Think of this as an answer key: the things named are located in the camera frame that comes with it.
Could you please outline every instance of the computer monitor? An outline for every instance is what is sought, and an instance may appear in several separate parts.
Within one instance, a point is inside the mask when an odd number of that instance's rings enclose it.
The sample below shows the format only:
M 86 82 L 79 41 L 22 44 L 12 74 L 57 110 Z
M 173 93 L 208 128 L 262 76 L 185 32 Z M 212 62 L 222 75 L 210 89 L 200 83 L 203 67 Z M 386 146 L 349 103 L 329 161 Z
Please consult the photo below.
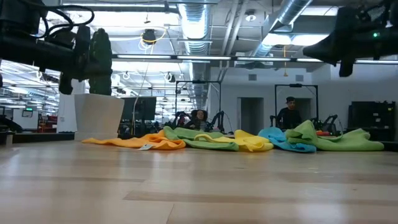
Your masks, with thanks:
M 136 102 L 136 97 L 127 97 L 124 99 L 124 108 L 121 119 L 132 120 L 132 111 L 134 103 Z M 140 97 L 138 98 L 136 104 L 136 120 L 155 120 L 156 111 L 156 97 Z

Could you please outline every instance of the blue towel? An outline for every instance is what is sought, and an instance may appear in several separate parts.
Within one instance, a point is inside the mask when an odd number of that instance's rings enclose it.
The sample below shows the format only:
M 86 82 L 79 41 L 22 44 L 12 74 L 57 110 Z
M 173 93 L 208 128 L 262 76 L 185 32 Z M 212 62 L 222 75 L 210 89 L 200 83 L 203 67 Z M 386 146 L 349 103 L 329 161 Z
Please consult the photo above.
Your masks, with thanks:
M 317 148 L 307 144 L 291 144 L 287 141 L 285 133 L 279 128 L 265 128 L 258 134 L 261 137 L 270 140 L 273 145 L 280 147 L 281 149 L 293 151 L 293 152 L 316 152 Z

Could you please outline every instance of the man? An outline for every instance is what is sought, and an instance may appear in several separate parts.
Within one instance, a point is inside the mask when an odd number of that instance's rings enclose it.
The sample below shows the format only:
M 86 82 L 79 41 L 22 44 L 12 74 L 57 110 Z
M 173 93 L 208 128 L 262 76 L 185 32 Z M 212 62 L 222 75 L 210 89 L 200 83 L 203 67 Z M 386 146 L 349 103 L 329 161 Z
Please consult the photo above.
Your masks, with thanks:
M 286 104 L 287 107 L 281 109 L 276 117 L 280 129 L 292 129 L 302 122 L 299 111 L 295 109 L 295 98 L 293 96 L 286 98 Z

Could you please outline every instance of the person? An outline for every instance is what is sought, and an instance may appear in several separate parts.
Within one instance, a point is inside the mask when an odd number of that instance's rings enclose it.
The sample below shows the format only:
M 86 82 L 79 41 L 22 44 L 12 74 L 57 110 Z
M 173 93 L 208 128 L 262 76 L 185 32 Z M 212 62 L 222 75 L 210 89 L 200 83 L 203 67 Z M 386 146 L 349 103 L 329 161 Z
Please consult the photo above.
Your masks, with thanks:
M 189 121 L 184 128 L 205 131 L 207 111 L 194 110 L 191 112 L 192 119 Z
M 286 98 L 287 107 L 281 109 L 276 117 L 277 123 L 280 124 L 280 129 L 292 129 L 301 124 L 301 116 L 298 110 L 295 109 L 295 98 L 290 96 Z

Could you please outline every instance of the orange towel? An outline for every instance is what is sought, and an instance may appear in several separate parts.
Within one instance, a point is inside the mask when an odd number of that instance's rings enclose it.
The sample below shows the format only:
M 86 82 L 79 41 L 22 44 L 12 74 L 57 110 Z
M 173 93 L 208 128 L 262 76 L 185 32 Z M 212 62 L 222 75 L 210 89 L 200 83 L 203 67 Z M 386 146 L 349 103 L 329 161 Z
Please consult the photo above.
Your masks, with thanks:
M 131 148 L 140 148 L 145 144 L 151 144 L 153 145 L 151 149 L 158 149 L 158 150 L 175 150 L 175 149 L 182 149 L 185 147 L 185 142 L 183 140 L 168 140 L 165 137 L 163 130 L 161 130 L 159 133 L 156 134 L 146 134 L 142 138 L 132 138 L 128 140 L 122 140 L 119 138 L 97 140 L 90 138 L 83 140 L 82 143 L 114 145 L 114 146 L 131 147 Z

